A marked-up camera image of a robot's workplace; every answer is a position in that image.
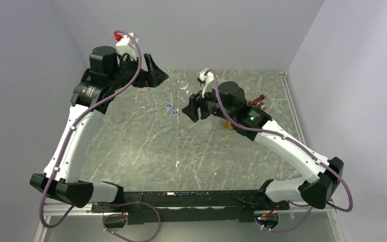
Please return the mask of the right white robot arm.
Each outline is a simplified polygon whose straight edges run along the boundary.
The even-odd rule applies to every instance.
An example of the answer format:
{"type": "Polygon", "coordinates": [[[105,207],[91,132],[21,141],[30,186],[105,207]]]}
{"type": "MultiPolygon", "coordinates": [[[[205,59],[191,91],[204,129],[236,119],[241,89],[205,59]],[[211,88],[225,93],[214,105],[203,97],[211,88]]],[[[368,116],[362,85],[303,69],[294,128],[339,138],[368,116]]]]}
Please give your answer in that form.
{"type": "Polygon", "coordinates": [[[323,209],[340,184],[344,163],[338,157],[329,159],[320,155],[286,132],[264,110],[249,105],[244,90],[235,82],[227,81],[218,86],[223,106],[211,90],[190,93],[181,110],[193,122],[213,115],[225,119],[223,110],[244,130],[234,130],[278,154],[289,162],[301,177],[290,180],[269,179],[258,189],[257,202],[263,209],[270,209],[277,202],[302,200],[308,205],[323,209]]]}

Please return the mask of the orange juice bottle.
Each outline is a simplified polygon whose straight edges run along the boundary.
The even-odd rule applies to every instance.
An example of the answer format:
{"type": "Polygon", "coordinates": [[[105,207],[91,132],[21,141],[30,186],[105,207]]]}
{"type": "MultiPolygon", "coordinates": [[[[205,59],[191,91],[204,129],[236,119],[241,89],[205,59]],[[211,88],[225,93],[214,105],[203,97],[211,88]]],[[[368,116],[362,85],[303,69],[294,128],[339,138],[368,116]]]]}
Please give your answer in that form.
{"type": "Polygon", "coordinates": [[[225,125],[225,128],[229,129],[229,130],[234,130],[234,127],[232,125],[232,123],[230,121],[225,121],[224,122],[224,125],[225,125]]]}

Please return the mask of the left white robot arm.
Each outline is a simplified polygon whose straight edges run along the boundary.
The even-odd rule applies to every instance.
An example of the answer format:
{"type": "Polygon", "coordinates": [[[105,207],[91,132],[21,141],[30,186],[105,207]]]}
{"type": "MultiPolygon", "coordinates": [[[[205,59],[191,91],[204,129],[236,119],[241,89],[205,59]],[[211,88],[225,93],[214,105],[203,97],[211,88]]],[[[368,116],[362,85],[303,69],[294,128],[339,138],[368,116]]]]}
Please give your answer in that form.
{"type": "Polygon", "coordinates": [[[82,181],[80,173],[84,156],[118,89],[125,86],[155,88],[168,75],[153,61],[149,53],[141,59],[133,53],[119,54],[114,47],[99,46],[89,56],[90,67],[74,88],[68,121],[47,167],[32,175],[30,185],[51,198],[82,208],[89,203],[104,203],[117,212],[124,207],[123,187],[114,183],[82,181]]]}

